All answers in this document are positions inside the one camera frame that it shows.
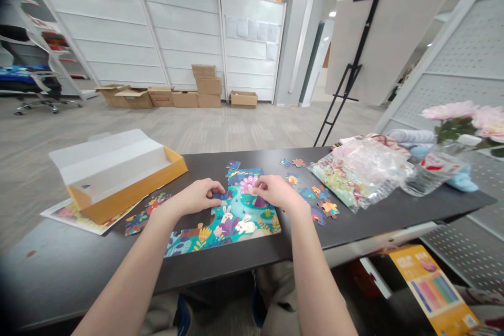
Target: plastic bag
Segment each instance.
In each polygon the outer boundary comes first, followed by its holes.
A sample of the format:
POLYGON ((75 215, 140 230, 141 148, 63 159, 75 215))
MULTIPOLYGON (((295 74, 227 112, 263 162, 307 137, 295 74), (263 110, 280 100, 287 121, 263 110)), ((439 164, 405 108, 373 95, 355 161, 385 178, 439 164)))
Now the plastic bag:
POLYGON ((391 194, 411 165, 404 155, 364 138, 345 143, 308 169, 356 213, 391 194))

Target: water bottle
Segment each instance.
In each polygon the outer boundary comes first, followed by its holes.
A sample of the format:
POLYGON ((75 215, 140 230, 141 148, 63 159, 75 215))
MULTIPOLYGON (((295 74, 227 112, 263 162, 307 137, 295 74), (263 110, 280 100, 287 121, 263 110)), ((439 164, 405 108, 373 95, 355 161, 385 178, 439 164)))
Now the water bottle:
POLYGON ((448 140, 433 146, 401 185, 402 190, 415 197, 433 192, 466 165, 459 155, 472 150, 480 142, 481 138, 464 134, 456 141, 448 140))

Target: white rabbit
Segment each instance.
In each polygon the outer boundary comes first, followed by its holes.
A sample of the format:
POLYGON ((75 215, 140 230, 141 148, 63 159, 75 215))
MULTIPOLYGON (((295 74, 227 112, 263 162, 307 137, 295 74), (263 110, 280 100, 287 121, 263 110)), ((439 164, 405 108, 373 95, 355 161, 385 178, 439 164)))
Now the white rabbit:
POLYGON ((249 222, 249 220, 252 218, 250 214, 245 215, 243 220, 238 222, 236 225, 235 229, 238 230, 238 234, 241 235, 243 233, 245 234, 252 234, 255 230, 257 230, 257 226, 254 222, 249 222))
POLYGON ((227 209, 226 209, 226 206, 223 206, 222 210, 224 211, 224 215, 222 216, 222 219, 220 220, 221 223, 225 223, 228 218, 233 219, 233 215, 231 214, 231 205, 229 205, 227 207, 227 209))

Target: black metal easel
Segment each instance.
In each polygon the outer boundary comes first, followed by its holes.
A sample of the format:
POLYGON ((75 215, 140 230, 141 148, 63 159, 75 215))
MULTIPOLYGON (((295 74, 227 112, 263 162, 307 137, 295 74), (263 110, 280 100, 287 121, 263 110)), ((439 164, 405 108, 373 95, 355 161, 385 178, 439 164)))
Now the black metal easel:
POLYGON ((357 75, 361 71, 362 64, 359 64, 359 60, 361 59, 362 55, 362 50, 364 49, 364 45, 366 43, 366 39, 369 34, 369 29, 371 28, 371 24, 373 23, 373 18, 374 14, 376 13, 376 8, 378 7, 378 2, 380 0, 373 0, 373 3, 371 4, 371 9, 369 10, 369 15, 367 17, 366 24, 364 25, 364 30, 362 31, 362 36, 361 40, 359 42, 359 47, 357 48, 357 53, 355 54, 355 59, 353 60, 353 64, 347 64, 347 67, 345 68, 345 72, 343 74, 343 77, 341 78, 340 84, 338 85, 338 89, 336 90, 336 93, 333 94, 333 99, 331 102, 331 106, 329 107, 329 110, 327 111, 327 114, 325 115, 324 123, 322 124, 322 127, 320 128, 319 135, 317 136, 317 139, 315 139, 315 143, 313 144, 313 147, 317 145, 317 142, 319 141, 320 134, 322 134, 322 130, 324 129, 324 126, 326 124, 331 125, 329 132, 325 136, 326 138, 324 139, 324 142, 322 145, 324 146, 327 142, 327 138, 329 137, 329 134, 332 131, 332 128, 334 127, 334 124, 336 123, 336 120, 338 119, 338 116, 341 113, 341 110, 343 109, 343 106, 345 105, 346 100, 349 98, 348 95, 350 91, 352 90, 353 84, 355 83, 355 80, 357 79, 357 75), (334 121, 328 122, 327 118, 329 118, 329 114, 331 113, 332 107, 334 106, 334 102, 336 101, 336 97, 341 97, 339 96, 339 92, 341 89, 341 86, 343 85, 345 78, 347 77, 347 73, 350 71, 350 75, 348 76, 348 82, 345 87, 345 92, 343 94, 343 101, 341 101, 340 108, 338 109, 338 112, 336 113, 336 117, 334 117, 334 121))

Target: product box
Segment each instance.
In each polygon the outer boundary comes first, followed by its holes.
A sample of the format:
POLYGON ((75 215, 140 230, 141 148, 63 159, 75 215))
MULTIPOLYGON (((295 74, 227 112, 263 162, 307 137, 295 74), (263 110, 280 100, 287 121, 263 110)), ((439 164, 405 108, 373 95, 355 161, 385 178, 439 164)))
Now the product box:
POLYGON ((195 79, 213 79, 217 75, 215 66, 207 65, 191 65, 193 68, 193 76, 195 79))
POLYGON ((196 79, 196 87, 198 93, 202 95, 221 95, 222 93, 222 82, 220 78, 215 79, 196 79))
POLYGON ((232 108, 255 108, 257 95, 255 92, 231 91, 232 108))
POLYGON ((154 107, 149 92, 145 88, 124 89, 116 93, 114 97, 125 99, 126 108, 129 109, 151 109, 154 107))
POLYGON ((462 336, 479 325, 458 291, 421 245, 408 245, 362 258, 352 265, 365 296, 380 293, 407 329, 462 336))
POLYGON ((187 172, 184 158, 131 130, 49 153, 75 205, 103 224, 187 172))
POLYGON ((173 103, 177 108, 198 108, 198 93, 196 91, 172 92, 173 103))
POLYGON ((175 106, 170 87, 149 87, 148 92, 155 107, 175 106))
POLYGON ((123 90, 130 89, 130 86, 122 84, 111 84, 106 87, 96 87, 96 92, 100 92, 105 101, 110 107, 113 108, 126 108, 126 100, 122 97, 115 95, 123 90))
POLYGON ((221 96, 218 94, 201 94, 198 93, 198 104, 200 108, 220 108, 221 96))

